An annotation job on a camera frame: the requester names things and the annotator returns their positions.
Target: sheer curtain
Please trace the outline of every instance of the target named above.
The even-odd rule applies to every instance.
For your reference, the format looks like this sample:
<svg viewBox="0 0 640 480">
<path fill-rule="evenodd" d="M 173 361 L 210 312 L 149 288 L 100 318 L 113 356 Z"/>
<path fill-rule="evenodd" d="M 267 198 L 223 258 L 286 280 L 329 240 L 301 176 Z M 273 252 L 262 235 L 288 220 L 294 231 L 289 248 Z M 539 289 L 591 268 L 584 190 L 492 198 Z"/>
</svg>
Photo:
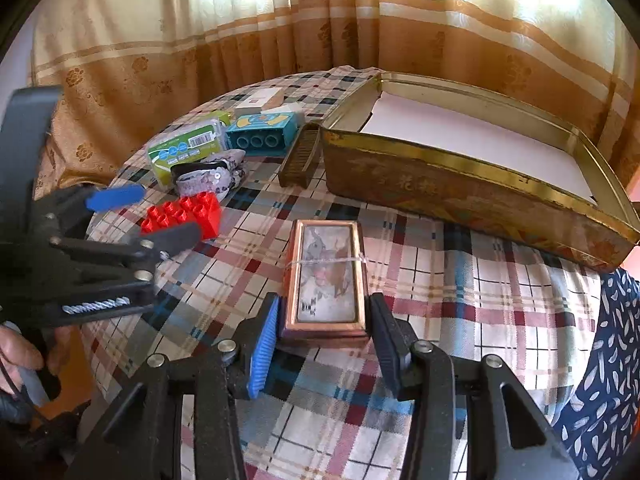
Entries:
<svg viewBox="0 0 640 480">
<path fill-rule="evenodd" d="M 638 48 L 605 0 L 45 0 L 35 84 L 62 84 L 38 192 L 107 183 L 222 92 L 378 66 L 510 95 L 575 124 L 624 184 L 640 164 Z"/>
</svg>

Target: red toy block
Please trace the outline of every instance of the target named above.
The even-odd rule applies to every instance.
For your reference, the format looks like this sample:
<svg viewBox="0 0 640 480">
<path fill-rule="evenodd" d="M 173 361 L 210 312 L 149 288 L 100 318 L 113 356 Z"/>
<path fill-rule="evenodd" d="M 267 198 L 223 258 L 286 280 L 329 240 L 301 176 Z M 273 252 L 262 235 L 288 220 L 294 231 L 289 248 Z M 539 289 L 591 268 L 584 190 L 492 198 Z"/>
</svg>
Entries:
<svg viewBox="0 0 640 480">
<path fill-rule="evenodd" d="M 197 222 L 202 231 L 200 240 L 216 238 L 220 232 L 220 204 L 214 193 L 203 191 L 183 196 L 175 202 L 164 202 L 146 210 L 140 225 L 142 233 L 153 233 L 185 222 Z"/>
</svg>

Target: blue gripper pad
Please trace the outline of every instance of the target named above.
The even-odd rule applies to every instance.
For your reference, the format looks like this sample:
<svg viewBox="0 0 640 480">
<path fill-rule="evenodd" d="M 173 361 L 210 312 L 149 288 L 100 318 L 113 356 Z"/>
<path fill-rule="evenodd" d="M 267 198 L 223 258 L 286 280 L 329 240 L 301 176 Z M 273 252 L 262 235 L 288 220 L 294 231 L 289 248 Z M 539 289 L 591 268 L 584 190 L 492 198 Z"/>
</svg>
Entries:
<svg viewBox="0 0 640 480">
<path fill-rule="evenodd" d="M 145 197 L 145 188 L 140 184 L 130 186 L 110 187 L 102 191 L 96 191 L 84 201 L 87 209 L 101 213 L 112 209 L 120 209 L 126 205 L 142 202 Z"/>
<path fill-rule="evenodd" d="M 276 296 L 271 303 L 267 319 L 264 322 L 262 332 L 255 344 L 254 354 L 251 358 L 251 368 L 246 390 L 250 399 L 255 399 L 258 393 L 264 388 L 271 366 L 271 358 L 276 348 L 276 336 L 278 328 L 278 303 L 280 297 Z"/>
</svg>

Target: plaid tablecloth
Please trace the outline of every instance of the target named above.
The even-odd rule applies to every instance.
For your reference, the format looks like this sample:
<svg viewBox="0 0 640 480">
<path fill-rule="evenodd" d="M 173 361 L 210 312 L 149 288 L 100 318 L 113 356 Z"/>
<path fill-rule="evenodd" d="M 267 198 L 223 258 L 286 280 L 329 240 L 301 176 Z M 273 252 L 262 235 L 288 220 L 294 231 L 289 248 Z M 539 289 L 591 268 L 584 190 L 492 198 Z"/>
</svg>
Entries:
<svg viewBox="0 0 640 480">
<path fill-rule="evenodd" d="M 229 108 L 252 89 L 284 86 L 286 102 L 322 118 L 375 69 L 340 67 L 285 76 L 214 99 L 169 128 Z M 395 316 L 450 354 L 500 355 L 549 421 L 584 375 L 598 319 L 600 279 L 584 267 L 469 229 L 357 202 L 326 190 L 318 168 L 308 189 L 277 184 L 279 160 L 250 158 L 248 176 L 223 200 L 220 236 L 162 264 L 151 314 L 82 329 L 98 387 L 107 400 L 144 359 L 202 352 L 255 315 L 265 294 L 280 291 L 292 220 L 357 219 L 364 231 L 370 291 L 382 291 Z M 94 218 L 90 238 L 119 242 L 139 232 L 146 209 L 173 199 L 157 189 L 143 150 L 113 185 L 138 182 L 145 201 Z M 183 411 L 183 478 L 193 475 L 193 399 Z M 249 478 L 397 478 L 412 404 L 383 384 L 372 344 L 363 351 L 276 350 L 266 388 L 238 402 Z M 466 445 L 457 446 L 453 478 L 465 477 Z"/>
</svg>

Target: dark blue patterned fabric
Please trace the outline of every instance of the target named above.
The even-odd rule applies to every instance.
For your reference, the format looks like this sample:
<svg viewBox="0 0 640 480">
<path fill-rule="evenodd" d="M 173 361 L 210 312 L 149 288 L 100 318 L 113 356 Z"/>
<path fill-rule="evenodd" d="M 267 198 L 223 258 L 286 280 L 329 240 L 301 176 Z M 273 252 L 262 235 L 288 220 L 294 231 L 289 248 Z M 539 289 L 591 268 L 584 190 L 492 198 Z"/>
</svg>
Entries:
<svg viewBox="0 0 640 480">
<path fill-rule="evenodd" d="M 631 441 L 639 397 L 639 300 L 640 283 L 626 270 L 603 275 L 587 371 L 554 424 L 584 480 L 603 479 Z"/>
</svg>

